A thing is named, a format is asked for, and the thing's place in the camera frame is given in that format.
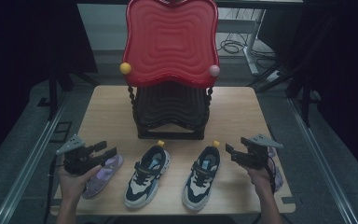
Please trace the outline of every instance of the wooden table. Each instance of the wooden table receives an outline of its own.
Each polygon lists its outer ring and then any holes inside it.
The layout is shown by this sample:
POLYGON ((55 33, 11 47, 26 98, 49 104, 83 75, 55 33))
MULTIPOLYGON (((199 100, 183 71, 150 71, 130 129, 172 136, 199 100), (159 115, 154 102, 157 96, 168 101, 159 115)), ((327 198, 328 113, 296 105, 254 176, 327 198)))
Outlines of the wooden table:
MULTIPOLYGON (((211 198, 197 214, 257 213, 260 205, 254 186, 246 171, 231 161, 225 143, 245 151, 241 137, 252 137, 259 133, 270 136, 254 90, 246 87, 214 87, 205 139, 163 140, 172 163, 159 181, 156 197, 143 208, 128 209, 124 205, 124 193, 133 175, 134 164, 158 140, 138 139, 127 87, 96 87, 78 136, 86 142, 86 146, 107 141, 108 148, 117 147, 124 162, 102 192, 92 199, 80 200, 77 213, 107 216, 195 214, 182 204, 182 190, 193 162, 213 140, 220 142, 218 149, 222 163, 212 185, 211 198)), ((283 186, 275 193, 275 200, 281 213, 292 213, 296 205, 282 201, 282 198, 290 198, 292 194, 278 156, 274 160, 284 180, 283 186)), ((60 188, 55 198, 61 198, 60 188)), ((58 209, 58 206, 52 206, 51 213, 57 215, 58 209)))

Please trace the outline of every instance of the shoe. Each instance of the shoe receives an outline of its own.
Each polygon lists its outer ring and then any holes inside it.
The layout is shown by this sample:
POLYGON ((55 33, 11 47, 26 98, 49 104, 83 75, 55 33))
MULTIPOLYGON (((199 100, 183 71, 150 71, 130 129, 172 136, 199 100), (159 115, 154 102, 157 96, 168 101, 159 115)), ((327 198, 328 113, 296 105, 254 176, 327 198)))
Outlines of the shoe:
POLYGON ((158 180, 171 164, 170 154, 160 143, 151 147, 141 161, 135 163, 135 173, 124 199, 124 204, 129 208, 140 208, 152 201, 158 190, 158 180))
POLYGON ((87 182, 86 190, 83 192, 82 197, 89 199, 101 192, 122 163, 123 157, 118 154, 107 160, 105 166, 87 182))
POLYGON ((194 162, 183 189, 182 202, 187 208, 199 211, 206 205, 219 166, 219 150, 206 147, 194 162))

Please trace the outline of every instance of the sneaker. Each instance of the sneaker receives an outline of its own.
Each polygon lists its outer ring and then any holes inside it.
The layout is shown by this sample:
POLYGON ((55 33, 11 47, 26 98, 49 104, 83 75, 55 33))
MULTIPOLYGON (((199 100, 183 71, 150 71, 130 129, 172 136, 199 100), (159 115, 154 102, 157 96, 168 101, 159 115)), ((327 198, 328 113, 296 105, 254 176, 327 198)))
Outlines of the sneaker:
POLYGON ((135 173, 127 186, 124 204, 129 208, 140 208, 150 203, 158 190, 158 180, 170 163, 170 154, 162 146, 151 147, 141 161, 135 163, 135 173))
POLYGON ((220 166, 216 147, 206 147, 191 168, 182 194, 182 201, 191 210, 201 210, 209 200, 211 186, 220 166))

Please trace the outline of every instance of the table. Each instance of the table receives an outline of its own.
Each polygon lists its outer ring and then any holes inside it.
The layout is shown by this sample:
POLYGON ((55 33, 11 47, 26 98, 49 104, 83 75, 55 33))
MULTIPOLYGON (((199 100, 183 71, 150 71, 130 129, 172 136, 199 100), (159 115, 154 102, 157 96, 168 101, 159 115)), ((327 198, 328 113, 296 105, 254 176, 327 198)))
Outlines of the table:
MULTIPOLYGON (((259 133, 270 136, 255 92, 247 87, 214 87, 210 109, 205 139, 163 140, 164 148, 171 154, 171 166, 161 177, 158 193, 151 203, 143 208, 130 210, 124 205, 124 193, 134 172, 134 164, 158 140, 138 139, 127 87, 96 87, 78 136, 85 141, 86 146, 107 141, 108 148, 117 147, 124 162, 103 191, 94 198, 80 200, 76 212, 79 215, 104 216, 195 214, 182 205, 182 189, 190 174, 191 165, 213 140, 220 142, 218 149, 222 165, 213 182, 209 202, 197 214, 259 212, 259 201, 249 176, 243 168, 230 160, 230 155, 225 151, 225 143, 245 151, 240 142, 241 137, 252 137, 259 133)), ((284 181, 283 186, 275 193, 275 200, 281 213, 292 213, 296 210, 296 205, 283 202, 285 198, 292 198, 292 193, 278 156, 274 160, 284 181)), ((61 198, 60 188, 55 198, 61 198)), ((58 210, 56 205, 50 209, 53 215, 57 215, 58 210)))

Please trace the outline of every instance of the gray floor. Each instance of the gray floor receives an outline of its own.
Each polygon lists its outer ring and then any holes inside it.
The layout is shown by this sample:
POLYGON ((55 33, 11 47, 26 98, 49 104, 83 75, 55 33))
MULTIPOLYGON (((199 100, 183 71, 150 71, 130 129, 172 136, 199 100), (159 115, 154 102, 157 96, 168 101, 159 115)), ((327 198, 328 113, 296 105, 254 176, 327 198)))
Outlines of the gray floor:
MULTIPOLYGON (((93 78, 106 85, 123 84, 121 76, 115 70, 117 64, 100 63, 99 65, 101 74, 91 75, 93 78)), ((245 86, 253 79, 249 74, 246 61, 242 57, 222 58, 221 70, 222 73, 216 82, 216 86, 245 86)), ((71 92, 60 92, 62 99, 67 97, 67 101, 59 121, 72 122, 70 135, 76 133, 79 129, 93 90, 89 83, 78 77, 73 77, 73 80, 76 85, 71 92)), ((284 148, 279 151, 279 156, 288 180, 286 184, 289 184, 296 201, 296 211, 292 214, 285 214, 285 216, 293 223, 345 223, 340 207, 342 201, 335 196, 336 189, 331 189, 330 185, 327 184, 328 181, 326 180, 328 179, 320 169, 313 149, 296 120, 293 107, 284 95, 286 85, 287 83, 283 83, 267 92, 257 94, 271 133, 278 142, 284 145, 284 148)), ((15 191, 20 200, 18 204, 14 203, 9 207, 8 218, 4 219, 9 223, 42 223, 43 220, 46 208, 49 163, 55 150, 62 145, 62 143, 48 142, 45 147, 35 148, 35 146, 39 146, 37 144, 39 137, 48 125, 48 108, 37 106, 39 100, 43 97, 48 97, 47 82, 33 88, 30 103, 0 147, 0 208, 4 205, 2 203, 6 202, 8 194, 16 187, 14 182, 21 172, 23 164, 30 156, 30 152, 42 150, 41 160, 37 163, 34 171, 30 171, 29 182, 25 182, 26 188, 23 191, 15 191)), ((353 211, 358 221, 358 163, 356 159, 323 120, 316 105, 310 107, 310 131, 317 140, 339 187, 342 188, 345 199, 348 200, 346 205, 350 206, 350 210, 353 211)), ((62 135, 54 133, 49 139, 59 140, 62 139, 62 135)), ((182 217, 179 220, 183 221, 182 223, 240 224, 252 223, 256 216, 257 214, 215 217, 213 218, 214 222, 208 217, 197 217, 196 219, 194 217, 182 217)), ((87 221, 113 223, 116 219, 117 217, 79 217, 78 221, 79 223, 87 221)), ((166 223, 168 221, 172 222, 172 220, 162 217, 142 219, 142 223, 166 223)), ((55 217, 50 216, 49 223, 54 222, 55 217)), ((119 218, 117 222, 140 223, 137 217, 119 218)))

